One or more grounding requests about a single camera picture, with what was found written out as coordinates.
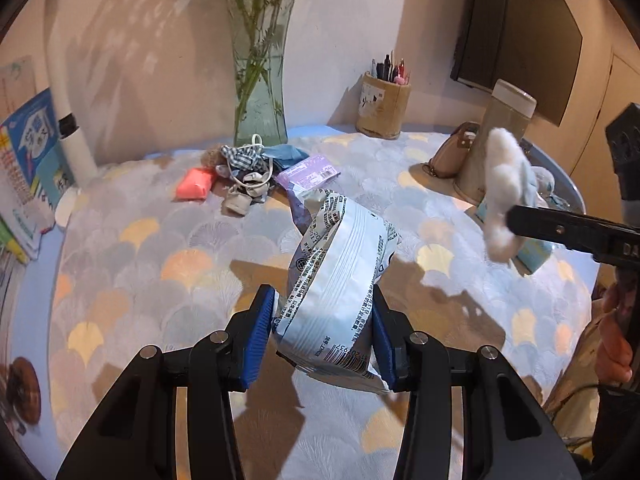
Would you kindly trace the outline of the right hand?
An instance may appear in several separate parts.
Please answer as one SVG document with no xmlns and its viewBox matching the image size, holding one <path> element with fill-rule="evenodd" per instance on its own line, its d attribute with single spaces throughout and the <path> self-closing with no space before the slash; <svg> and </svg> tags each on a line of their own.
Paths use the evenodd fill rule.
<svg viewBox="0 0 640 480">
<path fill-rule="evenodd" d="M 626 384 L 634 376 L 631 369 L 634 352 L 616 321 L 616 311 L 621 301 L 620 286 L 615 283 L 603 296 L 604 317 L 599 324 L 601 341 L 594 364 L 597 378 L 603 385 Z"/>
</svg>

